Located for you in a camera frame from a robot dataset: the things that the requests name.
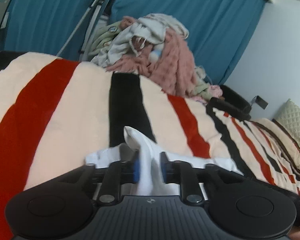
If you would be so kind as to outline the white polo shirt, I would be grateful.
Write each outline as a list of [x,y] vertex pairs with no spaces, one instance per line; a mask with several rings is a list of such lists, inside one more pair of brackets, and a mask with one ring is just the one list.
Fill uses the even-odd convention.
[[[140,179],[139,182],[125,189],[124,192],[136,196],[169,196],[179,195],[179,186],[176,183],[165,184],[160,167],[160,153],[164,151],[157,143],[151,141],[138,130],[126,126],[123,129],[124,142],[131,150],[139,151],[140,159]],[[190,163],[194,168],[205,168],[207,164],[217,165],[228,171],[242,174],[235,162],[230,158],[198,158],[178,155],[167,152],[169,161],[181,160]],[[127,160],[127,156],[122,157],[119,146],[106,148],[86,156],[86,164],[95,164],[96,168],[106,168],[111,163],[119,160]]]

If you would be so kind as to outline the small pink clothes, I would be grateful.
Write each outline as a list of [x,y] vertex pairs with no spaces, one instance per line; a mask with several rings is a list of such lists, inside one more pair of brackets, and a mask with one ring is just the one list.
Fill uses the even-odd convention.
[[220,98],[223,95],[223,91],[219,85],[209,85],[208,93],[211,97]]

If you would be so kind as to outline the striped fleece blanket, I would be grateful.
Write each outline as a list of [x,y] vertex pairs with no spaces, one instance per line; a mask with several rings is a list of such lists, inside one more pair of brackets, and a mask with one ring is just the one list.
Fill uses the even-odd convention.
[[165,94],[135,74],[41,53],[0,52],[0,239],[16,194],[83,164],[110,144],[110,111],[164,150],[232,159],[246,175],[300,196],[300,148],[268,119],[243,121]]

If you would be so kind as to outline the pink fluffy blanket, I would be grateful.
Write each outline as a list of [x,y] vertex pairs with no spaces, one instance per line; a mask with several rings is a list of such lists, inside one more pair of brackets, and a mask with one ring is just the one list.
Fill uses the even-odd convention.
[[164,47],[157,55],[153,45],[147,45],[139,56],[126,53],[112,66],[109,72],[137,73],[149,78],[166,93],[189,96],[197,81],[194,72],[194,57],[186,41],[172,29],[167,29]]

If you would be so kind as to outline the beige quilted headboard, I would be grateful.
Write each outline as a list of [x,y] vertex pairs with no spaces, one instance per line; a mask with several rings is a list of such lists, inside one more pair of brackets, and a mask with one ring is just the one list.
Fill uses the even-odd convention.
[[300,107],[288,99],[277,111],[274,119],[300,146]]

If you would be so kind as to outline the green patterned blanket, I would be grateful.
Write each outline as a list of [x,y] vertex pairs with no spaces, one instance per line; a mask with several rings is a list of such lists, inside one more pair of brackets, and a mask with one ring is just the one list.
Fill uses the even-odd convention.
[[122,31],[121,21],[106,25],[97,30],[93,43],[89,49],[88,56],[96,56],[101,49],[108,48],[113,39]]

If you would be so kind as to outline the cream hooded garment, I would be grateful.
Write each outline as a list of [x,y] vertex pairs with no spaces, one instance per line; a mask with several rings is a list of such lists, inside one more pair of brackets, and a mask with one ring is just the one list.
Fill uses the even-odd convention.
[[167,29],[172,29],[183,39],[187,39],[189,31],[176,18],[166,14],[148,14],[135,19],[125,16],[121,20],[122,31],[113,39],[108,48],[103,48],[96,56],[88,56],[92,63],[106,68],[115,64],[126,53],[135,56],[147,45],[153,45],[157,55],[164,47]]

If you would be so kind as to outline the right blue curtain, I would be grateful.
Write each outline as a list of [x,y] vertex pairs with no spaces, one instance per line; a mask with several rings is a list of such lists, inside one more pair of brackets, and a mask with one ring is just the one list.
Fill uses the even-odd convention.
[[243,55],[267,0],[115,0],[110,21],[163,13],[190,32],[187,44],[197,66],[214,84],[225,83]]

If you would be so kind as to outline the blue curtain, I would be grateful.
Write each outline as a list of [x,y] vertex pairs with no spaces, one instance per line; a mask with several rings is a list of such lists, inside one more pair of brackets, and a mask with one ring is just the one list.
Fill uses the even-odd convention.
[[187,44],[197,66],[214,84],[225,83],[243,55],[267,0],[115,0],[110,21],[163,13],[190,32]]
[[[93,0],[11,0],[0,51],[32,51],[57,55]],[[61,57],[79,60],[88,21],[84,22]]]

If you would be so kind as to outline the garment steamer stand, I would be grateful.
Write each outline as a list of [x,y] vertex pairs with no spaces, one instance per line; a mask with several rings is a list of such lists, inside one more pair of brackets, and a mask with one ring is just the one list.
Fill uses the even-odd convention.
[[68,47],[68,45],[70,44],[70,42],[72,41],[74,36],[77,34],[80,27],[83,25],[84,22],[88,21],[88,25],[87,25],[87,28],[86,28],[85,33],[84,33],[83,43],[82,43],[82,45],[81,45],[81,47],[78,51],[79,52],[79,59],[82,58],[82,56],[83,56],[83,54],[84,54],[84,52],[87,48],[89,38],[92,35],[94,25],[97,22],[98,14],[99,14],[99,12],[102,8],[103,3],[104,3],[104,0],[93,0],[90,3],[89,7],[86,9],[83,16],[80,18],[80,20],[78,21],[78,23],[74,27],[74,29],[71,32],[70,36],[68,37],[66,42],[63,44],[63,46],[61,47],[59,52],[57,53],[57,56],[62,56],[63,55],[64,51],[66,50],[66,48]]

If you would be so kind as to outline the left blue curtain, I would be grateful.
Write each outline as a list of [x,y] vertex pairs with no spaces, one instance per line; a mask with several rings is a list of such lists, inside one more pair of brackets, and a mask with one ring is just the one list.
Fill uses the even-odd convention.
[[[32,51],[57,55],[93,0],[11,0],[0,51]],[[84,22],[61,57],[79,60],[88,21]]]

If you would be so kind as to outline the black wall socket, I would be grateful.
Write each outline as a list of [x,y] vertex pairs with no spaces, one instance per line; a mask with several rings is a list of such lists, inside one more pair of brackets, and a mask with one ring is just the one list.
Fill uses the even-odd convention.
[[268,103],[264,99],[262,99],[259,95],[256,96],[255,103],[258,106],[260,106],[262,109],[266,109],[266,107],[268,106]]

